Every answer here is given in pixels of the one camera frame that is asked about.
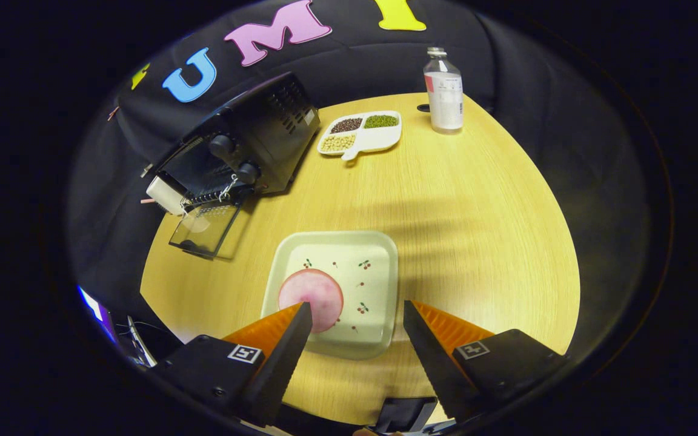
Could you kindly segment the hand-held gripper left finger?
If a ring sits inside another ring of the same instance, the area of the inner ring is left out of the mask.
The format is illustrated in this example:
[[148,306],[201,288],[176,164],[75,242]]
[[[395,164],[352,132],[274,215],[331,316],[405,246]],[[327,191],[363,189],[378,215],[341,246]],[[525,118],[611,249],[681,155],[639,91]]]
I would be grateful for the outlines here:
[[255,321],[223,339],[199,335],[155,365],[155,376],[227,419],[272,425],[313,328],[309,302]]

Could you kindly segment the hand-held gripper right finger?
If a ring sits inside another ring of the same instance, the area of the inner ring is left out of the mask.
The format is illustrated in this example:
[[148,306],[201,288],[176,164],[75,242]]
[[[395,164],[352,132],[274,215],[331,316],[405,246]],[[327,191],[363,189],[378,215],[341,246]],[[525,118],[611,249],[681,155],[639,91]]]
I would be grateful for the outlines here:
[[404,328],[449,418],[463,424],[521,399],[570,360],[521,329],[493,333],[415,300]]

